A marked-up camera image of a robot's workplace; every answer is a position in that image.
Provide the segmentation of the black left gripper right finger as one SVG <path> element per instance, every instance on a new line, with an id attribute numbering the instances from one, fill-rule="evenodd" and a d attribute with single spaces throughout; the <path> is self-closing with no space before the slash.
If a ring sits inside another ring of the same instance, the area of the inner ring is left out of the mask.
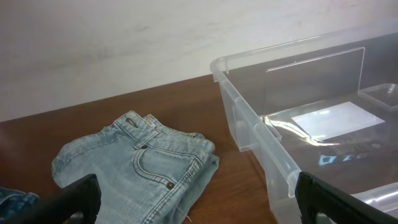
<path id="1" fill-rule="evenodd" d="M 397 224 L 394 218 L 318 179 L 301 172 L 295 198 L 302 223 Z"/>

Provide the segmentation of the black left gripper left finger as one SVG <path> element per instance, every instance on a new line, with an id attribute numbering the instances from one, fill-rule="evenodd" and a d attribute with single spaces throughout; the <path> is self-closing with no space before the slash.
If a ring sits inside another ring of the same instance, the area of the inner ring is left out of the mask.
<path id="1" fill-rule="evenodd" d="M 101 189 L 95 174 L 88 174 L 64 187 L 59 193 L 19 215 L 7 224 L 73 223 L 93 224 L 101 206 Z"/>

